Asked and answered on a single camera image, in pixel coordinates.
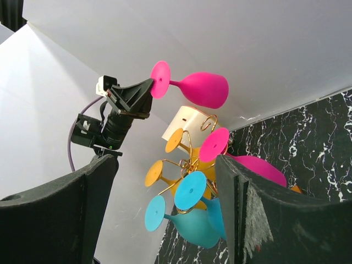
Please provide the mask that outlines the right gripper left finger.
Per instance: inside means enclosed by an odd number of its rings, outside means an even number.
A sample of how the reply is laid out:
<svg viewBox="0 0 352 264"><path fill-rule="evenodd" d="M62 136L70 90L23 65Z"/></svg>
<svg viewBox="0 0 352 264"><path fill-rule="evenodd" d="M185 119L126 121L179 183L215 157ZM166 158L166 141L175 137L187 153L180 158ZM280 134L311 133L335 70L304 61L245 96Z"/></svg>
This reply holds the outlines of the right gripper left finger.
<svg viewBox="0 0 352 264"><path fill-rule="evenodd" d="M94 254L118 167L105 155L1 199L1 263L98 263Z"/></svg>

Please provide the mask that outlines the magenta wine glass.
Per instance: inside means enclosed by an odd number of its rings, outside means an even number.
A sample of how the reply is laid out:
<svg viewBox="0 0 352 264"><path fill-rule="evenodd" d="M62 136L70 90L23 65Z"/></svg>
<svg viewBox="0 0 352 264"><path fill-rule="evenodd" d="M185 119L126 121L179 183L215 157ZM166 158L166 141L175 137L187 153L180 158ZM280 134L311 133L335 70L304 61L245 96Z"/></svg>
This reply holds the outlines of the magenta wine glass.
<svg viewBox="0 0 352 264"><path fill-rule="evenodd" d="M232 156L225 153L228 146L229 130L226 128L219 128L212 132L203 142L200 147L199 159L202 162L211 162L218 155L223 154L231 157L239 162L247 169L255 172L256 174L275 182L283 187L287 186L287 180L284 174L277 168L272 166L264 159L255 156Z"/></svg>
<svg viewBox="0 0 352 264"><path fill-rule="evenodd" d="M222 107L229 95L227 79L219 74L209 72L192 73L181 81L171 79L171 70L167 62L159 61L152 69L150 77L154 80L151 95L162 98L169 86L178 87L184 97L195 105L218 109Z"/></svg>

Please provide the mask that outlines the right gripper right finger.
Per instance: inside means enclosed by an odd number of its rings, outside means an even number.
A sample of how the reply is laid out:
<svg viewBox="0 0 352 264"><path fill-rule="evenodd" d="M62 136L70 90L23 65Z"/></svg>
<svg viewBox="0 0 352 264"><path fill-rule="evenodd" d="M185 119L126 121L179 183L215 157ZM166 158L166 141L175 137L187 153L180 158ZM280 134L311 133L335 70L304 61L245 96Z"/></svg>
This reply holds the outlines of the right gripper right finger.
<svg viewBox="0 0 352 264"><path fill-rule="evenodd" d="M299 194L226 155L215 171L230 263L351 263L351 201Z"/></svg>

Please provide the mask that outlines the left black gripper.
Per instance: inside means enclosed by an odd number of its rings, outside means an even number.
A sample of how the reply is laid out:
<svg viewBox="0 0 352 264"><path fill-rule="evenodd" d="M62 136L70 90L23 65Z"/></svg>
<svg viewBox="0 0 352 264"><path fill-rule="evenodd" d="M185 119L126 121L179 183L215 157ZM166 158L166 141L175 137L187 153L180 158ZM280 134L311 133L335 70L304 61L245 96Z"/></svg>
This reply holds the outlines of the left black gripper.
<svg viewBox="0 0 352 264"><path fill-rule="evenodd" d="M136 85L113 85L108 89L105 98L112 109L102 131L127 132L134 120L147 119L152 106L153 85L154 80L149 78Z"/></svg>

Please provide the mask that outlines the yellow wine glass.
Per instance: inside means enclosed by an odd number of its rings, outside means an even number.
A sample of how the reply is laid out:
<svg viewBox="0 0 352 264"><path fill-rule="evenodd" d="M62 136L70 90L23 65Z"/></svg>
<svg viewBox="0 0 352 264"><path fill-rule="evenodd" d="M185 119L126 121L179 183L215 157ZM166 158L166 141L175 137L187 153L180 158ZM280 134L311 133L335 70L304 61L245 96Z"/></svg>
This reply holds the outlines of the yellow wine glass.
<svg viewBox="0 0 352 264"><path fill-rule="evenodd" d="M176 165L177 167L180 168L180 176L177 179L167 179L163 176L163 165L165 162L171 163L173 165ZM189 163L188 159L181 159L179 163L175 163L171 160L168 159L159 159L156 161L148 170L146 177L145 177L145 186L146 187L151 187L153 184L155 184L157 181L163 181L165 182L168 186L162 190L159 195L165 193L166 191L170 190L171 194L173 197L175 196L175 193L180 185L180 183L185 179L191 172L194 172L195 170L191 168L191 164ZM215 181L211 181L207 179L207 182L210 184L210 186L214 187ZM206 198L211 198L211 188L208 186L206 187L205 190L205 197ZM195 208L205 210L206 205L199 201L196 205Z"/></svg>
<svg viewBox="0 0 352 264"><path fill-rule="evenodd" d="M188 138L188 145L182 143L183 135L186 134ZM188 153L188 160L191 164L191 168L195 171L202 171L207 179L211 181L216 180L215 174L215 161L211 160L210 162L204 162L200 160L200 148L192 147L192 141L190 133L187 130L178 128L169 138L166 143L165 152L170 153L176 148L181 147Z"/></svg>

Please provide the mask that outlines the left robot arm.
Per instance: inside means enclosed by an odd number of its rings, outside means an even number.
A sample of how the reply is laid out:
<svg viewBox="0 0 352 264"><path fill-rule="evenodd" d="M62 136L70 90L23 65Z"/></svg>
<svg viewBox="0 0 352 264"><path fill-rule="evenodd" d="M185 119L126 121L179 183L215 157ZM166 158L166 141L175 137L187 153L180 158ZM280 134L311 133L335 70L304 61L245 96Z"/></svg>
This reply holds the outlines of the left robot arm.
<svg viewBox="0 0 352 264"><path fill-rule="evenodd" d="M102 156L106 151L117 151L136 119L147 119L152 107L151 78L132 86L122 87L114 77L104 75L98 79L96 93L103 102L100 118L79 113L73 126L70 141L94 149Z"/></svg>

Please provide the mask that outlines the blue wine glass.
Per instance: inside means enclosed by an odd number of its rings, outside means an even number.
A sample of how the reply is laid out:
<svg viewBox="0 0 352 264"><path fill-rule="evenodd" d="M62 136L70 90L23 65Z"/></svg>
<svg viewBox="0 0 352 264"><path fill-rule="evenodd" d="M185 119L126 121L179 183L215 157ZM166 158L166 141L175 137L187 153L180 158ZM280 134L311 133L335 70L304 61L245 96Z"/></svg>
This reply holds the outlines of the blue wine glass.
<svg viewBox="0 0 352 264"><path fill-rule="evenodd" d="M171 221L180 236L187 242L205 249L214 247L219 239L219 234L212 228L207 212L193 209L186 214L166 214L166 202L161 195L155 196L148 204L145 212L145 228L154 232L162 221Z"/></svg>
<svg viewBox="0 0 352 264"><path fill-rule="evenodd" d="M222 210L219 198L207 199L204 196L207 187L207 178L201 171L194 171L187 175L179 184L174 203L182 211L189 210L199 201L206 205L207 217L211 227L226 240Z"/></svg>

